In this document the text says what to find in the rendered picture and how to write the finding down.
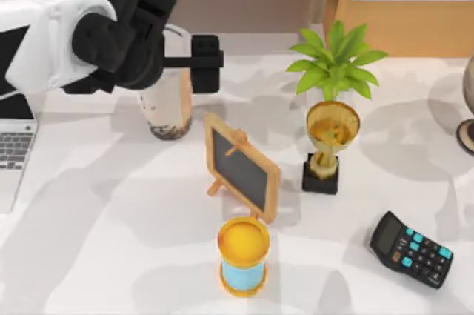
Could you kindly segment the bubble tea plastic cup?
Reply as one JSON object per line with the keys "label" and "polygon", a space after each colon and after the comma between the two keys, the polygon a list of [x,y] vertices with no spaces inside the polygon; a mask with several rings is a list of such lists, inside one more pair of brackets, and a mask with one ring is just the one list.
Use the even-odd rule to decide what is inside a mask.
{"label": "bubble tea plastic cup", "polygon": [[[167,57],[189,57],[191,35],[168,24],[164,48]],[[192,92],[188,67],[165,68],[154,85],[140,92],[141,111],[155,137],[176,140],[187,133],[192,122]]]}

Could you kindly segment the green potted plant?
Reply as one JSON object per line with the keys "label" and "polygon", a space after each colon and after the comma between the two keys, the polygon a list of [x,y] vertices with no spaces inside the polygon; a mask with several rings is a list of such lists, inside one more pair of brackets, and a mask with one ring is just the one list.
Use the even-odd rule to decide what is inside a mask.
{"label": "green potted plant", "polygon": [[389,53],[372,49],[365,42],[366,33],[366,24],[346,31],[342,21],[332,23],[326,39],[309,28],[302,28],[304,41],[292,45],[290,50],[305,57],[286,68],[288,73],[301,74],[296,94],[316,88],[322,92],[324,101],[335,101],[339,93],[354,90],[371,99],[371,87],[378,87],[379,82],[365,66],[387,58]]}

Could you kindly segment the gold trophy with black base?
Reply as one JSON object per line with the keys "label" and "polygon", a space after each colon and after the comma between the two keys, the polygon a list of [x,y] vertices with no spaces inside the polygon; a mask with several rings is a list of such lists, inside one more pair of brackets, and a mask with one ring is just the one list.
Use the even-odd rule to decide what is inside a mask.
{"label": "gold trophy with black base", "polygon": [[361,121],[349,105],[322,101],[306,115],[306,131],[315,150],[304,161],[301,188],[305,192],[336,195],[338,193],[339,159],[357,136]]}

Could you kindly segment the wooden cupboard door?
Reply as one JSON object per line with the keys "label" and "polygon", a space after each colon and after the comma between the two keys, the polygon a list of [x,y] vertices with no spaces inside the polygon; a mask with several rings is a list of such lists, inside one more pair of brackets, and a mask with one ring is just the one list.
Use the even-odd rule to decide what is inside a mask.
{"label": "wooden cupboard door", "polygon": [[468,57],[474,54],[474,2],[327,0],[324,29],[367,24],[366,40],[392,57]]}

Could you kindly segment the grey globe on stand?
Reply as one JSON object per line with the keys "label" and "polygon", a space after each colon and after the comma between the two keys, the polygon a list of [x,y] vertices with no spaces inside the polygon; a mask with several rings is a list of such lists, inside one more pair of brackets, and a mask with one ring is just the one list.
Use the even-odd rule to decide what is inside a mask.
{"label": "grey globe on stand", "polygon": [[474,56],[471,56],[462,79],[462,93],[473,117],[463,121],[456,129],[458,144],[469,155],[474,156]]}

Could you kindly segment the black calculator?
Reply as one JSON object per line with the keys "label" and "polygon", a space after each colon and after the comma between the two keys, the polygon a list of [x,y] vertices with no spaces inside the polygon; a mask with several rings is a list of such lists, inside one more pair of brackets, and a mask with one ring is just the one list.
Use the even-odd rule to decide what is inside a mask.
{"label": "black calculator", "polygon": [[433,289],[444,284],[454,260],[452,250],[406,226],[391,211],[380,218],[369,246],[386,268]]}

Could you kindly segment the silver laptop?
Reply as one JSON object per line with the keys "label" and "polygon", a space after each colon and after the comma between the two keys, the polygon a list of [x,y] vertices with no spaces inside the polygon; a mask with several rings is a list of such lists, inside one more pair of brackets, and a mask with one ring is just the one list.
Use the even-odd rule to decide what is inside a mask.
{"label": "silver laptop", "polygon": [[5,78],[26,32],[19,27],[0,33],[0,214],[13,209],[37,129],[27,98]]}

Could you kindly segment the yellow and blue cup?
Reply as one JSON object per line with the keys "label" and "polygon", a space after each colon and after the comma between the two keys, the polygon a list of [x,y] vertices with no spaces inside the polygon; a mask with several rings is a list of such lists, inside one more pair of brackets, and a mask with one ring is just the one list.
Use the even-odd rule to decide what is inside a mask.
{"label": "yellow and blue cup", "polygon": [[257,294],[267,278],[270,236],[266,226],[251,216],[230,219],[219,230],[217,245],[219,277],[226,291],[237,297]]}

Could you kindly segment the wooden framed blackboard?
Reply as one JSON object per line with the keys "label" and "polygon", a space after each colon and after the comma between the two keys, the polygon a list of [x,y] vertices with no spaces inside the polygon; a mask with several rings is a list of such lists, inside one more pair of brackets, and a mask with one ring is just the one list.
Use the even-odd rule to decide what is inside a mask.
{"label": "wooden framed blackboard", "polygon": [[204,116],[207,169],[214,196],[222,186],[241,200],[253,216],[272,223],[277,214],[280,167],[256,149],[247,134],[233,129],[214,113]]}

